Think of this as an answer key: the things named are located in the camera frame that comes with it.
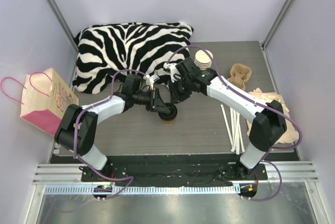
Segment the black plastic cup lid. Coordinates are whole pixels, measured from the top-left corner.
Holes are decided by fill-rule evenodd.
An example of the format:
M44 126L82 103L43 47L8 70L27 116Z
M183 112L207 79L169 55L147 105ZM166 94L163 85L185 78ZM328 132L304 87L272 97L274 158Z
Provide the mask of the black plastic cup lid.
M171 103L167 103L167 107L170 110L169 113L158 113L158 115L163 121L173 121L177 116L177 108Z

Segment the brown paper coffee cup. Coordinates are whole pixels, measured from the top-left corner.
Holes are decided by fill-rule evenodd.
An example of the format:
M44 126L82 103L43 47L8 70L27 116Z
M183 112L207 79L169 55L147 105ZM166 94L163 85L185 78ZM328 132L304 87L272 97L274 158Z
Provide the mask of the brown paper coffee cup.
M162 120L162 122L163 122L165 125L171 125L172 123L174 123L174 120Z

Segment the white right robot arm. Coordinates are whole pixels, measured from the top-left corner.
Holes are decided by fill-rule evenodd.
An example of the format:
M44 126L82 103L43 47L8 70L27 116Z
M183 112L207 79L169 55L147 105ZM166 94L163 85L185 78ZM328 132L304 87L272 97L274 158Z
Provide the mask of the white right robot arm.
M251 123L250 143L238 159L236 172L244 180L253 176L255 167L287 130L282 105L276 100L268 103L252 97L215 70L201 70L190 58L178 64L166 63L164 69L170 74L168 86L175 102L185 101L193 92L202 93L226 104Z

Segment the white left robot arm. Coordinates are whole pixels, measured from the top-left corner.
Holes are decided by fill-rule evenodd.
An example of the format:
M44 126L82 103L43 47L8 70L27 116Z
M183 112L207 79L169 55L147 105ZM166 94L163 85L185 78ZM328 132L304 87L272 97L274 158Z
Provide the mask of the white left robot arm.
M114 92L96 105L78 106L71 104L65 111L54 139L57 144L78 155L90 165L93 175L101 182L111 177L112 165L107 156L94 145L97 125L111 116L122 114L132 106L144 105L147 111L158 113L165 123L171 123L177 116L177 108L165 103L158 88L143 91L141 77L130 74L126 77L120 92Z

